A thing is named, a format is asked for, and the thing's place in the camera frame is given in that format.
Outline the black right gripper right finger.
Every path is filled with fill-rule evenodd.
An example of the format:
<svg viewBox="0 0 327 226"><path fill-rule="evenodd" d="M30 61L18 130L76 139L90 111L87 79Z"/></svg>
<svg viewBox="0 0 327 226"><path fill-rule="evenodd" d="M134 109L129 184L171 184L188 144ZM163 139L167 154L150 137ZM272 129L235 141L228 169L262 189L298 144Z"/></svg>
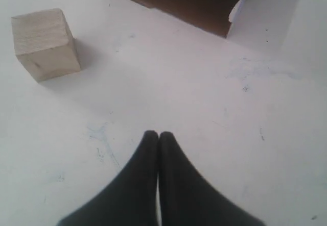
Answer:
<svg viewBox="0 0 327 226"><path fill-rule="evenodd" d="M264 225L207 182L171 132L160 134L158 160L162 225Z"/></svg>

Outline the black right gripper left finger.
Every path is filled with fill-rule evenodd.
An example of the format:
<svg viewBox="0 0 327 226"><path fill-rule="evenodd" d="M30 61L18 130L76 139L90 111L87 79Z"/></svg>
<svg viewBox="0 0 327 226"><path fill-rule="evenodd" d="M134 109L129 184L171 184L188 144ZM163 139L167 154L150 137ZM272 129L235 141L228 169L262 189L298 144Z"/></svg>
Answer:
<svg viewBox="0 0 327 226"><path fill-rule="evenodd" d="M157 142L155 131L145 131L135 153L110 184L58 225L158 225Z"/></svg>

